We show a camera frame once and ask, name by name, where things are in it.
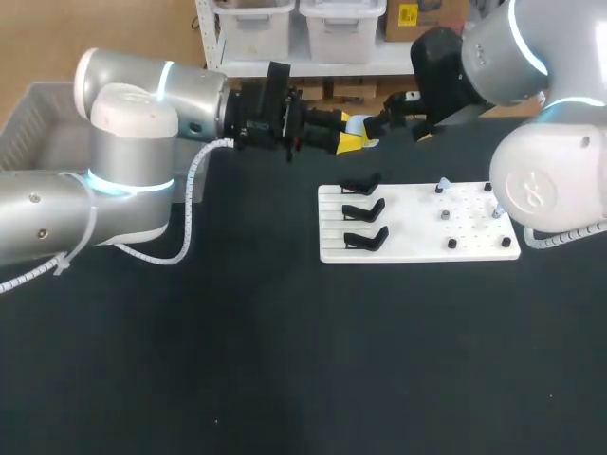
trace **black clip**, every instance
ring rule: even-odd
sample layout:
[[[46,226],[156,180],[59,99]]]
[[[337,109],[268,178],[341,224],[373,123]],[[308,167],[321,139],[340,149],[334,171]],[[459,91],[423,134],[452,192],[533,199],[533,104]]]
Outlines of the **black clip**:
[[[384,226],[379,230],[375,239],[346,232],[343,234],[343,241],[345,242],[346,249],[366,249],[367,251],[378,251],[388,238],[389,234],[390,231],[388,230],[388,227]]]
[[[343,216],[352,218],[357,221],[364,221],[365,223],[373,223],[378,218],[379,214],[382,213],[386,207],[386,201],[378,199],[376,204],[370,210],[361,209],[354,206],[341,206],[341,213]]]
[[[381,174],[374,173],[369,178],[357,180],[344,180],[340,183],[341,192],[351,191],[354,194],[370,196],[376,190],[377,185],[381,183]]]

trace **cardboard box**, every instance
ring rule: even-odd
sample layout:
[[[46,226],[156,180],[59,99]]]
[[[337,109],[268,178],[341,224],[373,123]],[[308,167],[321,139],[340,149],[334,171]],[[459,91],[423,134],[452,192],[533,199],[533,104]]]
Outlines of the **cardboard box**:
[[[415,41],[438,26],[461,33],[468,12],[469,0],[388,0],[386,41]]]

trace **cable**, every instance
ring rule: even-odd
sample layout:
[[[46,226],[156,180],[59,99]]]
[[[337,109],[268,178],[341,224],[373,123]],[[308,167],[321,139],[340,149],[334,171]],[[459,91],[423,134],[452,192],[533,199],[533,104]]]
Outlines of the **cable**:
[[[88,241],[91,240],[91,236],[93,235],[93,231],[95,230],[95,225],[97,224],[97,204],[95,202],[95,193],[91,189],[89,185],[87,185],[86,181],[83,179],[81,175],[77,173],[61,173],[61,175],[70,175],[71,177],[78,180],[78,182],[84,187],[86,194],[88,195],[89,209],[88,209],[88,220],[86,221],[86,228],[84,229],[83,237],[80,242],[76,245],[76,247],[69,253],[66,257],[62,258],[57,264],[57,269],[55,270],[55,275],[58,277],[61,275],[64,270],[69,268],[72,260],[80,253],[85,246],[88,245]]]
[[[17,286],[25,284],[34,278],[39,277],[43,273],[47,273],[47,271],[52,270],[56,267],[65,257],[65,253],[60,253],[54,258],[46,261],[44,264],[37,266],[36,268],[29,270],[29,272],[24,273],[23,275],[18,276],[17,278],[13,278],[7,282],[0,283],[0,294],[4,294],[10,289],[14,289]]]
[[[177,253],[176,256],[169,259],[160,259],[155,258],[153,256],[148,256],[147,254],[140,253],[139,251],[134,250],[133,248],[126,246],[124,244],[116,244],[115,247],[124,251],[131,256],[134,256],[142,261],[147,263],[156,264],[156,265],[174,265],[180,262],[183,258],[188,254],[188,250],[190,249],[190,241],[192,239],[192,193],[193,193],[193,182],[196,177],[196,170],[198,169],[198,165],[202,161],[202,159],[212,152],[215,149],[222,147],[234,147],[233,139],[217,139],[213,142],[209,142],[205,145],[200,152],[196,154],[193,158],[192,164],[190,165],[190,169],[188,170],[188,177],[186,180],[186,217],[185,217],[185,231],[183,234],[183,245],[181,246],[181,250]]]
[[[526,227],[524,229],[524,241],[534,249],[548,249],[554,246],[569,244],[576,240],[599,234],[605,230],[607,230],[607,222],[602,222],[570,230],[569,232],[564,232],[563,234],[555,235],[548,239],[538,240],[535,238],[533,229]]]

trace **white pegboard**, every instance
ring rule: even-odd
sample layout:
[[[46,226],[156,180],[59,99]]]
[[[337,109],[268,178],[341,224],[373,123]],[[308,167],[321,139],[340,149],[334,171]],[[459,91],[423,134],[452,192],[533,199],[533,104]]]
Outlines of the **white pegboard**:
[[[521,248],[507,214],[492,216],[497,201],[486,182],[453,183],[438,194],[436,184],[379,185],[370,196],[342,191],[338,185],[319,187],[321,260],[324,263],[435,263],[508,261]],[[344,220],[341,207],[371,209],[378,199],[385,209],[374,223]],[[448,220],[441,219],[448,210]],[[343,234],[373,238],[384,226],[390,235],[376,251],[346,248]],[[503,247],[505,237],[511,240]],[[457,246],[448,247],[449,239]]]

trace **black table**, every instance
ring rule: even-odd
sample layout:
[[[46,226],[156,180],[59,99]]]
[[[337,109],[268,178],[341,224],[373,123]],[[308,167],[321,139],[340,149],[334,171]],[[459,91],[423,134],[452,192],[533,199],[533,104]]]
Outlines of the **black table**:
[[[0,298],[0,453],[604,453],[607,237],[516,262],[319,260],[319,185],[483,180],[519,122],[290,166],[214,154],[185,262],[98,248]],[[141,249],[175,254],[182,214]]]

